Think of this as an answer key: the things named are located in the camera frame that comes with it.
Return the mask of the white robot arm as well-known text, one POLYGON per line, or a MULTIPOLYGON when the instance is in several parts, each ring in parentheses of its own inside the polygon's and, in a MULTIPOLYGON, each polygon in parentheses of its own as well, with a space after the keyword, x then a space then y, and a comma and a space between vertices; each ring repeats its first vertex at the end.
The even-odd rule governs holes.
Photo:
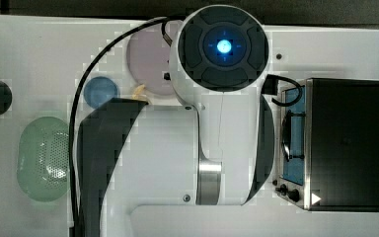
POLYGON ((79 218, 72 237, 133 237, 142 205, 243 205, 270 174, 269 44, 233 6, 186 17, 170 47, 178 104, 112 98, 79 126, 79 218))

